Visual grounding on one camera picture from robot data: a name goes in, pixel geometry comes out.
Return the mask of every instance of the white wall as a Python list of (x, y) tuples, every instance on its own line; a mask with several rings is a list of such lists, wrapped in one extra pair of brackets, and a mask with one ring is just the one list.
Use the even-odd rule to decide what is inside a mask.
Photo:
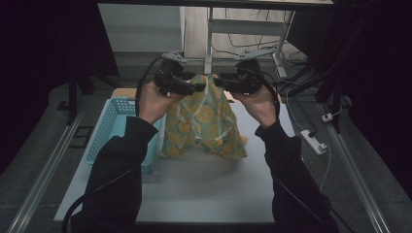
[(98, 4), (113, 51), (183, 51), (183, 7)]

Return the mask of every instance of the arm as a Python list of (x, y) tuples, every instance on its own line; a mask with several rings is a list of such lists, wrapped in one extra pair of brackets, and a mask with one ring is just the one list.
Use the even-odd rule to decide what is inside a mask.
[[(265, 143), (264, 157), (273, 179), (275, 196), (272, 214), (276, 232), (338, 232), (329, 214), (329, 200), (319, 191), (301, 159), (300, 138), (290, 138), (283, 130), (276, 118), (270, 92), (263, 86), (252, 95), (232, 93), (232, 96), (240, 100), (248, 113), (260, 123), (256, 135)], [(293, 196), (325, 225), (320, 224)]]
[(72, 232), (132, 232), (142, 202), (141, 163), (148, 142), (157, 133), (152, 126), (168, 108), (184, 96), (160, 95), (154, 83), (142, 89), (139, 116), (128, 116), (123, 137), (111, 138), (98, 153), (86, 193), (103, 183), (133, 171), (83, 203), (72, 217)]

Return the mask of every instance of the plastic basket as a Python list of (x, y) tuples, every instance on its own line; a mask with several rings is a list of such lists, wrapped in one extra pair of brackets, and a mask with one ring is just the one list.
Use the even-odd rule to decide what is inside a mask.
[[(85, 160), (87, 164), (93, 164), (97, 153), (113, 136), (124, 135), (124, 127), (127, 116), (135, 115), (135, 102), (127, 98), (112, 98), (106, 101), (102, 113), (97, 121), (95, 130), (91, 135), (90, 142), (85, 150)], [(154, 123), (157, 130), (164, 122), (164, 118)], [(159, 133), (151, 139), (148, 144), (148, 153), (142, 163), (142, 173), (151, 174), (155, 162), (155, 155), (161, 149), (161, 140), (159, 140)]]

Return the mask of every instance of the black sweater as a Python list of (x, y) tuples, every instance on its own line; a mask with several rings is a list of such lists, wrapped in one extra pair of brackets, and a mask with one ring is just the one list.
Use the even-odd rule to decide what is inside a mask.
[[(94, 161), (86, 193), (131, 168), (138, 169), (87, 199), (82, 210), (72, 216), (72, 232), (133, 231), (142, 202), (140, 164), (155, 133), (157, 130), (151, 124), (129, 116), (124, 136), (115, 136), (106, 143)], [(300, 139), (289, 138), (279, 121), (264, 130), (258, 128), (256, 134), (265, 142), (265, 159), (274, 180), (273, 189), (276, 194), (272, 202), (272, 213), (277, 228), (274, 232), (338, 232), (335, 221), (329, 215), (329, 200), (319, 191), (300, 159)], [(299, 206), (277, 178), (321, 218), (326, 226)]]

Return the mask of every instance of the yellow fabric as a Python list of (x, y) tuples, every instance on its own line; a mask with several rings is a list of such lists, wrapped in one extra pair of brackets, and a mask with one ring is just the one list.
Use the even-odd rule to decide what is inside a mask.
[(191, 83), (206, 83), (204, 91), (187, 96), (169, 109), (161, 155), (177, 157), (195, 145), (202, 145), (207, 152), (224, 158), (247, 156), (247, 139), (240, 136), (236, 115), (213, 78), (216, 76), (194, 77)]

